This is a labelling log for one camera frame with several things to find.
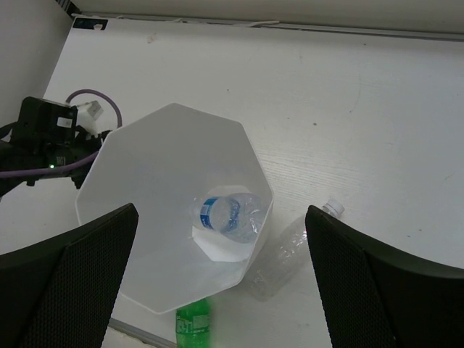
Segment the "clear unlabelled plastic bottle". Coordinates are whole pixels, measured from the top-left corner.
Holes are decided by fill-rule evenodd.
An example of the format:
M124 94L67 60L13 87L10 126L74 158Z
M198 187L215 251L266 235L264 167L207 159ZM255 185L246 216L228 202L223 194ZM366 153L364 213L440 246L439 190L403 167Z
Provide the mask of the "clear unlabelled plastic bottle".
M245 277L259 301L274 297L310 260L305 215L298 217L257 255Z

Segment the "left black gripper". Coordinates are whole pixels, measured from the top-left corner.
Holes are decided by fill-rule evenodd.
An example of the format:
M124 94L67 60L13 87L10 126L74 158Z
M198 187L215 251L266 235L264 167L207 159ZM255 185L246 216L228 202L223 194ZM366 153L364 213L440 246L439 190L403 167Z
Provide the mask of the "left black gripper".
M69 105L23 99L17 121L1 127L1 187L70 178L79 189L109 133L97 130L102 112L97 101Z

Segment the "crushed blue-label water bottle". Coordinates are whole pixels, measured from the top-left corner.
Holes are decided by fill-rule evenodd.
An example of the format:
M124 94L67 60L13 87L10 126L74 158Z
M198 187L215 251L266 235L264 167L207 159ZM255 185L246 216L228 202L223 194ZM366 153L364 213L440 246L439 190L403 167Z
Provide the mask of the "crushed blue-label water bottle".
M265 218L265 205L251 193L196 198L191 207L196 228L219 233L240 244L257 239Z

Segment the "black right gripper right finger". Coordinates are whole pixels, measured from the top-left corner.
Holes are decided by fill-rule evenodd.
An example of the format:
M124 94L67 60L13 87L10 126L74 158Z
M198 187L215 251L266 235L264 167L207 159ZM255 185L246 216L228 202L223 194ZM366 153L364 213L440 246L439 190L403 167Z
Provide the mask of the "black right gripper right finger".
M333 347L463 346L463 269L399 250L313 205L305 225Z

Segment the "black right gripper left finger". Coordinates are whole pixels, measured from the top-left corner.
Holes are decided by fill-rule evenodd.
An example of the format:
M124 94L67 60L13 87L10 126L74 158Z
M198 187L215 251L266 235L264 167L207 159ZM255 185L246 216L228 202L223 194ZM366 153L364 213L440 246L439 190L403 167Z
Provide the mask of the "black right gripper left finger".
M100 347L138 225L126 204L1 256L2 347Z

